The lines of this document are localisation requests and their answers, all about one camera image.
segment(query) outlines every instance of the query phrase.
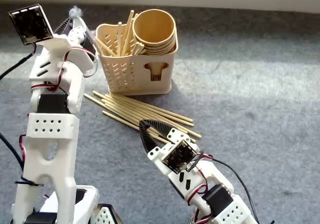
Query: utensil holder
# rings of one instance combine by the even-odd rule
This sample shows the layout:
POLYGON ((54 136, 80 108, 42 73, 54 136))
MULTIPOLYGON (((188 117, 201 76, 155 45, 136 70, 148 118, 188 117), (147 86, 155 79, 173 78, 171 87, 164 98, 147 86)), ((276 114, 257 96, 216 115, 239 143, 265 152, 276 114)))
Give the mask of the utensil holder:
MULTIPOLYGON (((95 36, 116 52, 118 25, 101 24, 96 28, 95 36)), ((103 48, 102 55, 98 54, 101 61, 108 90, 121 95, 153 95, 167 94, 171 90, 171 77, 174 66, 174 56, 179 48, 177 31, 175 46, 172 52, 164 55, 127 55, 110 56, 103 48), (147 69, 151 63, 166 63, 162 69, 160 80, 152 80, 151 70, 147 69)), ((131 53, 136 40, 131 34, 127 53, 131 53)))

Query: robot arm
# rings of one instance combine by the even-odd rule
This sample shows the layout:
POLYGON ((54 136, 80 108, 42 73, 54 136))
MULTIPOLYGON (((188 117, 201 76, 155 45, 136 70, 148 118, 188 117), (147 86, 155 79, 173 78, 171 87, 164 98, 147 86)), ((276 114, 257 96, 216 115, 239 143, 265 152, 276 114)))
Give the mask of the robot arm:
POLYGON ((204 160, 210 156, 199 153, 187 134, 155 120, 142 120, 139 129, 147 157, 169 178, 182 199, 195 206, 193 224, 257 224, 241 197, 234 194, 233 185, 212 162, 204 160), (170 142, 157 146, 149 127, 170 142))

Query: black cable tie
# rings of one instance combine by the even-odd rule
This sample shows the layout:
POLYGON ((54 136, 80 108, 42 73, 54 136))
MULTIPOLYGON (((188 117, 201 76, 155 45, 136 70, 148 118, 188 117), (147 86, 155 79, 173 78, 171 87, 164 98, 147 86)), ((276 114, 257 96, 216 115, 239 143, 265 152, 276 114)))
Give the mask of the black cable tie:
POLYGON ((185 170, 189 173, 193 168, 195 168, 195 166, 198 164, 198 162, 201 160, 202 155, 203 155, 203 151, 201 151, 199 153, 199 156, 196 158, 196 160, 194 161, 194 163, 190 166, 190 168, 186 168, 185 170))
POLYGON ((34 181, 32 180, 28 180, 27 178, 21 176, 21 179, 23 181, 20 181, 20 180, 17 180, 15 181, 14 183, 15 184, 23 184, 23 185, 29 185, 29 186, 32 186, 32 187, 43 187, 44 185, 43 184, 38 184, 38 183, 35 183, 34 181))

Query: black wire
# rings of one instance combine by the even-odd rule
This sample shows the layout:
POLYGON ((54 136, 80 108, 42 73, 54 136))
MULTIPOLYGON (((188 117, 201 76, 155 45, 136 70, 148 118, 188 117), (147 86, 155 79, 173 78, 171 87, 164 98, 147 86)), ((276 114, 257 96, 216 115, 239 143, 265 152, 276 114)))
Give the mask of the black wire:
POLYGON ((226 166, 227 168, 229 168, 229 169, 235 174, 235 176, 238 178, 239 182, 240 182, 241 185, 243 186, 246 195, 248 196, 248 199, 249 199, 249 202, 250 202, 250 206, 251 206, 251 209, 252 209, 252 212, 253 212, 254 219, 255 219, 255 221, 256 221, 258 224, 260 224, 259 219, 258 219, 258 216, 257 216, 257 213, 256 213, 255 205, 254 205, 254 202, 253 202, 252 199, 251 199, 251 196, 250 196, 250 193, 249 193, 249 191, 248 191, 248 188, 246 187, 245 183, 242 181, 242 179, 240 178, 240 176, 238 175, 238 173, 237 173, 231 166, 229 166, 228 164, 224 163, 223 161, 217 160, 217 159, 215 159, 215 158, 212 158, 212 160, 215 161, 215 162, 217 162, 217 163, 220 163, 220 164, 226 166))
POLYGON ((17 153, 17 151, 14 149, 14 147, 10 144, 10 142, 2 135, 0 132, 0 139, 4 142, 4 144, 10 149, 10 151, 13 153, 15 156, 16 160, 18 161, 20 167, 22 170, 24 170, 24 162, 22 161, 21 157, 17 153))
POLYGON ((37 50, 37 45, 35 43, 32 43, 32 46, 34 48, 34 50, 27 56, 25 56, 24 58, 22 58, 20 61, 17 62, 17 64, 11 66, 8 70, 6 70, 4 73, 2 73, 0 75, 0 81, 10 72, 12 72, 14 69, 16 69, 17 67, 19 67, 21 64, 25 63, 30 57, 32 57, 37 50))

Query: stack of paper cups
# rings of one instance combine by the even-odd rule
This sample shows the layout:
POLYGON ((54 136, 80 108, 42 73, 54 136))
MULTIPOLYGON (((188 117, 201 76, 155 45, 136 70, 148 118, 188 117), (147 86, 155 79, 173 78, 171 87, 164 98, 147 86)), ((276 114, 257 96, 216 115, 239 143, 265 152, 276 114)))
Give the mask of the stack of paper cups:
POLYGON ((133 35, 144 44, 144 55, 161 56, 175 50, 176 23, 166 11, 150 9, 133 21, 133 35))

